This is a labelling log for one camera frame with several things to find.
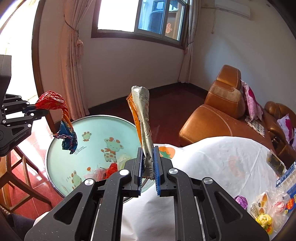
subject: orange fruit print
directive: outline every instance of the orange fruit print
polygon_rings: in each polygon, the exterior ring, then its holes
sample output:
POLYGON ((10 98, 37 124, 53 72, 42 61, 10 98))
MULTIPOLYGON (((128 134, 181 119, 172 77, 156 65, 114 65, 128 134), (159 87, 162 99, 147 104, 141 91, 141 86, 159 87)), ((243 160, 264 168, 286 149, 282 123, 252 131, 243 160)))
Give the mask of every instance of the orange fruit print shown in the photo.
POLYGON ((161 157, 172 159, 175 155, 175 149, 172 147, 160 146, 158 149, 161 157))

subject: dark red floor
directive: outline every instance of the dark red floor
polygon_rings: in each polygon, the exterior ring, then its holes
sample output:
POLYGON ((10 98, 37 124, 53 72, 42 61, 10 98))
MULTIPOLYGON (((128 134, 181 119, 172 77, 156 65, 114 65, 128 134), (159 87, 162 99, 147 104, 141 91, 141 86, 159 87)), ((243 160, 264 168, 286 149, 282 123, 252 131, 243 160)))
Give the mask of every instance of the dark red floor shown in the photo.
MULTIPOLYGON (((191 84, 176 83, 159 88, 150 92, 149 121, 154 143, 171 144, 179 146, 178 133, 191 113, 203 104, 206 93, 191 84)), ((125 98, 120 98, 90 109, 91 115, 114 115, 126 119, 133 123, 133 117, 125 98)), ((34 122, 32 135, 23 141, 19 147, 28 158, 38 167, 41 175, 37 174, 28 166, 32 187, 48 197, 53 206, 57 205, 62 198, 52 188, 45 172, 46 150, 52 139, 46 121, 34 122)), ((18 156, 12 153, 12 163, 16 162, 18 156)), ((25 180, 22 166, 14 169, 14 174, 21 180, 25 180)), ((10 188, 10 198, 12 205, 16 204, 25 193, 17 187, 10 188)), ((28 218, 37 218, 46 211, 50 211, 50 206, 36 199, 31 199, 19 207, 15 213, 28 218)))
MULTIPOLYGON (((176 83, 152 89, 149 93, 149 122, 153 142, 179 147, 178 133, 192 112, 204 103, 205 91, 192 84, 176 83)), ((114 115, 134 123, 125 98, 93 107, 90 113, 114 115)))

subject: wooden chair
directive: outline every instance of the wooden chair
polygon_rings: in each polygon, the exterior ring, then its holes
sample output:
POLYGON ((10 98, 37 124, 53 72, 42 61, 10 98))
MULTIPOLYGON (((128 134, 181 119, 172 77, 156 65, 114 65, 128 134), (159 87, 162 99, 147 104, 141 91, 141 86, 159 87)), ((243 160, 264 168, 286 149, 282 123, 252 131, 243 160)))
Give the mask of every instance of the wooden chair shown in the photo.
POLYGON ((45 196, 41 195, 39 192, 35 191, 31 186, 31 182, 30 182, 29 174, 28 174, 28 170, 27 170, 27 164, 30 167, 32 167, 37 173, 38 173, 38 168, 26 157, 26 155, 18 147, 14 148, 14 150, 21 157, 21 159, 18 160, 13 166, 11 166, 11 153, 6 155, 5 157, 1 157, 1 160, 0 160, 0 188, 2 188, 6 184, 9 184, 13 188, 15 186, 17 186, 19 189, 23 190, 28 195, 26 195, 16 205, 14 205, 12 207, 8 207, 5 204, 2 204, 2 206, 6 210, 8 210, 9 212, 13 212, 18 207, 20 207, 25 202, 27 202, 32 197, 34 197, 42 202, 48 203, 52 207, 50 200, 48 198, 46 198, 45 196), (26 183, 24 183, 22 180, 17 178, 12 173, 12 170, 14 168, 16 168, 21 163, 22 163, 26 183))

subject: glass pane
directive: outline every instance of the glass pane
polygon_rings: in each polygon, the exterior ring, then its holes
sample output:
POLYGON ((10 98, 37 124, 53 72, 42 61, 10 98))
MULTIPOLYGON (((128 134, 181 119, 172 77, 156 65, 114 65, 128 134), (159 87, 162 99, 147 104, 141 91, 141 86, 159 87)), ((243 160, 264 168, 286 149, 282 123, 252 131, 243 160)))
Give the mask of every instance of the glass pane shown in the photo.
POLYGON ((134 32, 139 0, 102 0, 98 29, 134 32))
POLYGON ((165 29, 165 35, 175 40, 180 40, 182 30, 184 6, 177 0, 170 0, 168 12, 168 21, 165 29))
POLYGON ((161 34, 165 0, 142 0, 139 29, 161 34))

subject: pink pillow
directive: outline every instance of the pink pillow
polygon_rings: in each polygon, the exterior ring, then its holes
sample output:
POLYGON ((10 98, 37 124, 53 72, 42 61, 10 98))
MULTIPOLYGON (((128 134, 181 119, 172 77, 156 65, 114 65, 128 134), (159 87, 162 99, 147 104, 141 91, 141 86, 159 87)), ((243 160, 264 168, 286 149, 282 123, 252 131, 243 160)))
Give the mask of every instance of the pink pillow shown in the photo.
POLYGON ((242 81, 242 86, 244 88, 244 100, 247 103, 248 106, 248 112, 249 112, 249 116, 250 116, 250 120, 256 120, 256 119, 260 119, 262 120, 262 110, 260 105, 257 103, 256 99, 255 99, 255 95, 253 93, 253 91, 251 90, 250 86, 242 81))
POLYGON ((290 141, 294 138, 294 131, 289 114, 286 114, 283 118, 278 119, 277 122, 285 134, 286 141, 290 143, 290 141))
POLYGON ((296 128, 294 128, 294 140, 292 143, 292 147, 296 151, 296 128))

